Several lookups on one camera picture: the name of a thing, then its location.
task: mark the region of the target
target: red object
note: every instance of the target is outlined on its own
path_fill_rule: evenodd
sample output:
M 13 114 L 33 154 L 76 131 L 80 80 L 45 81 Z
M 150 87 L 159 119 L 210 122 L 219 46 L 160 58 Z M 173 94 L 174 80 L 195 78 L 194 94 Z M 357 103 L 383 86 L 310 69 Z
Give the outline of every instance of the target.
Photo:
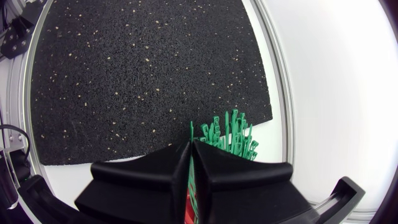
M 191 198 L 189 192 L 187 191 L 187 202 L 185 204 L 185 224 L 193 224 L 193 219 L 195 218 L 195 213 L 191 205 Z

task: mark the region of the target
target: black rubber mat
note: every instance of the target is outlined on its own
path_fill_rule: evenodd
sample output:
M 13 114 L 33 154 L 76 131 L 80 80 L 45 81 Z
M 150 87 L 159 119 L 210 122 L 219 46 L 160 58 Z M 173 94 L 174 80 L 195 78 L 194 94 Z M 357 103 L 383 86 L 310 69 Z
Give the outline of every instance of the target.
M 233 108 L 253 124 L 272 119 L 240 0 L 54 0 L 34 60 L 45 165 L 147 154 Z

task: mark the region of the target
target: white backdrop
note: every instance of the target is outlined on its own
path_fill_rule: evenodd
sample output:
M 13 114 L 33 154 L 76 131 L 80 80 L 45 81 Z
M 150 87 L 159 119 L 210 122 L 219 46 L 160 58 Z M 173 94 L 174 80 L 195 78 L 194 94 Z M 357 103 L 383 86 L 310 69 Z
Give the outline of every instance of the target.
M 377 209 L 398 162 L 398 47 L 377 0 L 263 0 L 281 43 L 295 116 L 293 183 L 308 200 L 338 179 Z

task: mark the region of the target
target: black bracket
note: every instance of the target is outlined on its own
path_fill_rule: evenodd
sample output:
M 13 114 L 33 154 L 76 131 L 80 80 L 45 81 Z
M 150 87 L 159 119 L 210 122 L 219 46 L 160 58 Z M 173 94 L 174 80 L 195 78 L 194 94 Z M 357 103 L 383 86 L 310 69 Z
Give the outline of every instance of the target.
M 32 34 L 47 0 L 26 3 L 22 14 L 11 21 L 1 44 L 1 53 L 12 59 L 29 49 Z

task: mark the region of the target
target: green plastic object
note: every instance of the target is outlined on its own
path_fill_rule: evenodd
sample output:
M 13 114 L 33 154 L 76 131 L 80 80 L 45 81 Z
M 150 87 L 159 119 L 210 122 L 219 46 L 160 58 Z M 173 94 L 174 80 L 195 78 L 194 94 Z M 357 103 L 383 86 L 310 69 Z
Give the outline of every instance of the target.
M 257 156 L 257 152 L 255 152 L 255 150 L 259 143 L 252 141 L 252 124 L 250 124 L 249 134 L 246 136 L 246 129 L 249 125 L 247 124 L 246 119 L 244 119 L 244 115 L 244 113 L 240 113 L 238 116 L 238 110 L 233 109 L 231 113 L 231 122 L 229 122 L 229 114 L 227 111 L 225 112 L 225 136 L 221 136 L 219 116 L 213 117 L 213 122 L 210 124 L 210 128 L 207 124 L 202 124 L 200 126 L 203 134 L 203 136 L 200 137 L 193 137 L 193 122 L 191 121 L 191 142 L 196 139 L 211 146 L 217 147 L 218 149 L 253 161 Z M 198 204 L 196 200 L 195 173 L 193 166 L 194 164 L 191 156 L 188 177 L 188 191 L 190 195 L 191 206 L 195 214 L 193 222 L 198 224 Z

